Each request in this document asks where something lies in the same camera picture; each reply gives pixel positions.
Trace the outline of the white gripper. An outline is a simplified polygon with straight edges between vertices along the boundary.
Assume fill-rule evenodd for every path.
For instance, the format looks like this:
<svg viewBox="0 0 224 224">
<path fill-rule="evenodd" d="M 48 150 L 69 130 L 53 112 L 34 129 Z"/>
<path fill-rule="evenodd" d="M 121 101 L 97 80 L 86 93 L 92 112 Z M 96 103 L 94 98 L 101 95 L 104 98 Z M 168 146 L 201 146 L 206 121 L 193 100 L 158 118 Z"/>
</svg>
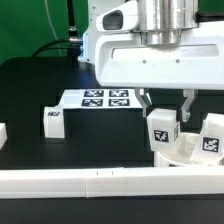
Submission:
<svg viewBox="0 0 224 224">
<path fill-rule="evenodd" d="M 177 45 L 146 47 L 138 33 L 104 35 L 96 44 L 95 74 L 102 86 L 139 87 L 144 117 L 152 105 L 144 88 L 185 89 L 181 119 L 187 122 L 196 89 L 224 89 L 224 24 L 185 30 Z"/>
</svg>

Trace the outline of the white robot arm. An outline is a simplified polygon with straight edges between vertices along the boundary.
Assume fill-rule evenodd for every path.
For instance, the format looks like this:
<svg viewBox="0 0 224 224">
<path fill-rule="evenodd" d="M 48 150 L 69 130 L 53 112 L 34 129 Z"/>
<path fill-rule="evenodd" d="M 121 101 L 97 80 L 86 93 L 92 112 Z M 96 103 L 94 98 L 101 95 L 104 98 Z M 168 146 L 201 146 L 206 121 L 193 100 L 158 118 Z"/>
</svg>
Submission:
<svg viewBox="0 0 224 224">
<path fill-rule="evenodd" d="M 182 119 L 199 90 L 224 90 L 224 13 L 198 0 L 88 0 L 82 62 L 104 87 L 182 89 Z"/>
</svg>

